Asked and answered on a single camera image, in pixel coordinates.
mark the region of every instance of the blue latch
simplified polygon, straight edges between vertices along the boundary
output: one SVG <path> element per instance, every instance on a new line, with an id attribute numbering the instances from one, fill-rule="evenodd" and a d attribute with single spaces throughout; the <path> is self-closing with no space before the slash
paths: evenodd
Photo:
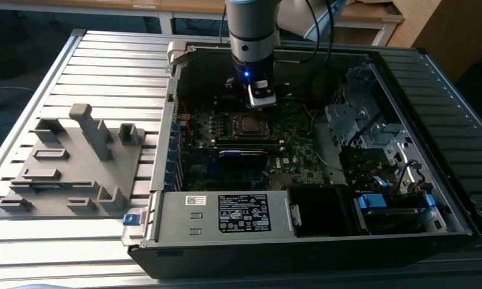
<path id="1" fill-rule="evenodd" d="M 425 200 L 426 200 L 426 204 L 429 205 L 429 207 L 436 206 L 436 200 L 432 194 L 426 194 L 425 195 Z"/>
<path id="2" fill-rule="evenodd" d="M 377 180 L 381 186 L 387 187 L 387 182 L 379 176 L 373 176 L 373 178 Z"/>
<path id="3" fill-rule="evenodd" d="M 363 194 L 358 198 L 362 209 L 387 208 L 386 200 L 382 194 Z"/>
<path id="4" fill-rule="evenodd" d="M 124 226 L 139 226 L 142 224 L 142 215 L 139 214 L 124 214 L 123 225 Z"/>

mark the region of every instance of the wooden cabinet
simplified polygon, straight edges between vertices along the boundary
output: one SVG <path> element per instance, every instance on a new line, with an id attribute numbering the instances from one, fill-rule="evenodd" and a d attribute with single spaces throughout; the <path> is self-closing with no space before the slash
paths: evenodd
<path id="1" fill-rule="evenodd" d="M 425 48 L 452 81 L 482 55 L 482 0 L 394 0 L 405 22 L 389 46 Z"/>

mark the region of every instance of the white label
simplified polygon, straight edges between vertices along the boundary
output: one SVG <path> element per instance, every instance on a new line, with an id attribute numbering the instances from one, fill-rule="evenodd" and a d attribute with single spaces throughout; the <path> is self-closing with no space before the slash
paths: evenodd
<path id="1" fill-rule="evenodd" d="M 135 8 L 155 9 L 154 5 L 132 5 Z"/>
<path id="2" fill-rule="evenodd" d="M 186 196 L 186 206 L 206 206 L 207 196 Z"/>

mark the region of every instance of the aluminum extrusion table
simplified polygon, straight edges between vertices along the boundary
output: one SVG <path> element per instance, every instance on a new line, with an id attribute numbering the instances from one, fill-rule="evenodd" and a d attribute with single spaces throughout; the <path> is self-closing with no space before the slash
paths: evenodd
<path id="1" fill-rule="evenodd" d="M 147 131 L 138 165 L 131 205 L 143 207 L 148 201 L 158 131 L 167 92 L 167 47 L 174 40 L 216 42 L 216 38 L 162 36 L 155 34 L 75 31 L 48 71 L 37 92 L 27 105 L 0 148 L 0 198 L 9 191 L 37 137 L 29 132 L 39 117 L 60 117 L 65 126 L 69 106 L 85 102 L 93 106 L 92 116 L 105 119 L 110 128 L 134 122 Z M 357 46 L 338 46 L 357 49 Z M 480 119 L 446 81 L 428 55 L 414 49 L 371 48 L 378 51 L 418 106 L 442 107 L 458 103 L 472 122 Z M 453 128 L 448 138 L 462 132 Z M 122 220 L 1 220 L 0 219 L 0 288 L 25 284 L 67 287 L 187 287 L 230 285 L 254 287 L 277 285 L 389 280 L 378 286 L 391 287 L 440 280 L 456 288 L 461 276 L 469 275 L 472 285 L 482 287 L 482 246 L 466 252 L 434 256 L 405 268 L 338 272 L 325 275 L 258 276 L 235 279 L 194 279 L 158 281 L 148 277 L 131 260 L 122 245 Z"/>

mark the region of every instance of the metal frame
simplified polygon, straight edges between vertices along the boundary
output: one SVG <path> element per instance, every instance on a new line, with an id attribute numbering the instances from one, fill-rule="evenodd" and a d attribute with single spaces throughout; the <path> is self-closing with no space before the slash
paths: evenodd
<path id="1" fill-rule="evenodd" d="M 0 9 L 19 10 L 19 11 L 39 11 L 39 12 L 51 12 L 51 13 L 79 13 L 79 14 L 158 17 L 160 22 L 160 32 L 164 35 L 174 35 L 175 33 L 174 23 L 172 23 L 174 18 L 207 19 L 207 20 L 222 19 L 222 14 L 216 14 L 216 13 L 163 11 L 155 9 L 79 7 L 79 6 L 67 6 L 67 5 L 49 5 L 49 4 L 25 4 L 25 3 L 13 3 L 13 2 L 1 2 L 1 1 L 0 1 Z M 371 45 L 386 46 L 391 38 L 391 35 L 394 33 L 394 30 L 397 29 L 398 23 L 338 20 L 335 26 L 378 30 Z"/>

